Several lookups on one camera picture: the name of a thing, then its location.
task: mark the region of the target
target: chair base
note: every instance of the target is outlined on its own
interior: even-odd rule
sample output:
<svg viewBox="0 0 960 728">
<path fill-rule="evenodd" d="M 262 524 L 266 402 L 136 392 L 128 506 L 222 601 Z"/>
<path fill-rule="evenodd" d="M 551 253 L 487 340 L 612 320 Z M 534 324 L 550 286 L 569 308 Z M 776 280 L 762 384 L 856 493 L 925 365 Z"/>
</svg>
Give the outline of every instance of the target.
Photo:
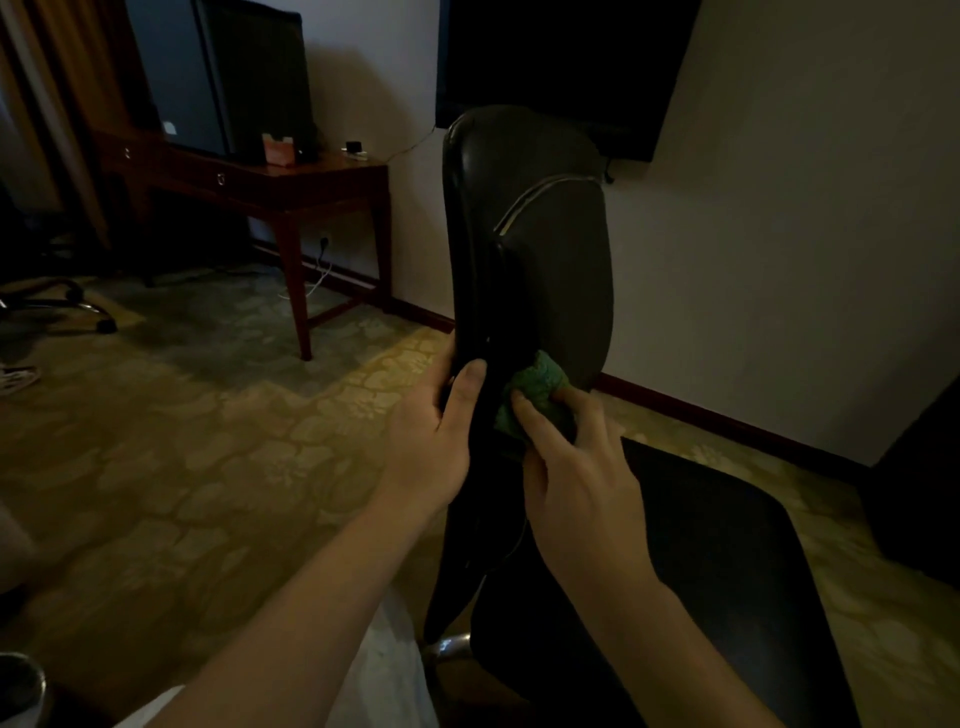
<svg viewBox="0 0 960 728">
<path fill-rule="evenodd" d="M 62 299 L 34 298 L 34 296 L 39 293 L 49 291 L 51 288 L 57 288 L 59 286 L 66 288 L 66 293 Z M 11 293 L 0 294 L 0 312 L 24 311 L 38 308 L 73 308 L 81 311 L 89 311 L 90 313 L 100 316 L 100 321 L 98 321 L 96 325 L 98 333 L 111 334 L 117 331 L 117 323 L 110 313 L 96 303 L 87 301 L 84 297 L 83 287 L 71 279 L 49 279 L 17 291 L 12 291 Z"/>
</svg>

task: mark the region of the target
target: chair seat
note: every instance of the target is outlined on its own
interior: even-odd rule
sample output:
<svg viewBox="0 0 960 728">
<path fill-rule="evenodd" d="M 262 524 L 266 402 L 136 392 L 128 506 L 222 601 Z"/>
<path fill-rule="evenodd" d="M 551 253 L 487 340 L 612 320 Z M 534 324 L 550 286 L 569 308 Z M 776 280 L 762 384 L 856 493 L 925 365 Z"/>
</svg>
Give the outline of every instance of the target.
<svg viewBox="0 0 960 728">
<path fill-rule="evenodd" d="M 682 457 L 627 440 L 624 449 L 643 491 L 658 576 L 740 677 L 791 728 L 859 725 L 783 507 L 742 480 Z M 557 719 L 643 725 L 529 530 L 487 576 L 470 643 L 481 666 Z"/>
</svg>

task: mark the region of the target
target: wall-mounted tv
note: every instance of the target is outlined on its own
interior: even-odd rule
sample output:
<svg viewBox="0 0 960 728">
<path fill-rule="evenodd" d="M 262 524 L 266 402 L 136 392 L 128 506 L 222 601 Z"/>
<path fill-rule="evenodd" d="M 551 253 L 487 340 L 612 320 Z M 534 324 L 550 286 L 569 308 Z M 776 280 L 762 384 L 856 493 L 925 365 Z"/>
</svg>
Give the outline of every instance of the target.
<svg viewBox="0 0 960 728">
<path fill-rule="evenodd" d="M 517 104 L 653 159 L 700 0 L 441 0 L 437 126 Z"/>
</svg>

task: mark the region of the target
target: small device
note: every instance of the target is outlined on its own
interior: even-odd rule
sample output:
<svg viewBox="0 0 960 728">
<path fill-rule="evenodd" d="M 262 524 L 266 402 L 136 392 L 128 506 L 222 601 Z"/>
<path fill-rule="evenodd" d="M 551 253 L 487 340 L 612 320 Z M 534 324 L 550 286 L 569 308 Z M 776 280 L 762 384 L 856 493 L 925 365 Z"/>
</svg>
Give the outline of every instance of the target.
<svg viewBox="0 0 960 728">
<path fill-rule="evenodd" d="M 367 158 L 367 153 L 363 151 L 363 142 L 360 142 L 360 141 L 347 142 L 347 146 L 344 147 L 341 151 L 351 159 Z"/>
</svg>

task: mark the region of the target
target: black leather chair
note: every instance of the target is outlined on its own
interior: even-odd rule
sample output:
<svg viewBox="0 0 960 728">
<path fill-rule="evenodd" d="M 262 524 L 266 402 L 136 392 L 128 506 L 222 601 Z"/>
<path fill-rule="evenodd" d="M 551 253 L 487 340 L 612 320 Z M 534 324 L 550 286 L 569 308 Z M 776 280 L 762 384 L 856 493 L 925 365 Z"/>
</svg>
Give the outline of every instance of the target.
<svg viewBox="0 0 960 728">
<path fill-rule="evenodd" d="M 459 363 L 488 383 L 471 467 L 451 504 L 424 637 L 435 643 L 479 590 L 469 648 L 551 722 L 642 725 L 546 569 L 523 514 L 521 472 L 492 431 L 510 374 L 545 349 L 589 389 L 612 331 L 604 160 L 560 121 L 470 111 L 444 143 Z M 809 566 L 783 507 L 759 489 L 625 441 L 658 575 L 751 689 L 792 728 L 859 725 Z M 439 643 L 444 655 L 465 638 Z"/>
<path fill-rule="evenodd" d="M 70 218 L 60 212 L 25 214 L 13 204 L 6 187 L 0 184 L 0 283 L 32 278 L 51 267 L 61 265 L 54 256 L 53 240 L 73 230 Z M 36 296 L 53 288 L 64 288 L 62 299 L 39 299 Z M 96 328 L 100 333 L 117 330 L 113 317 L 100 306 L 87 301 L 83 288 L 68 278 L 52 278 L 18 289 L 0 291 L 0 315 L 28 308 L 77 308 L 100 317 Z"/>
</svg>

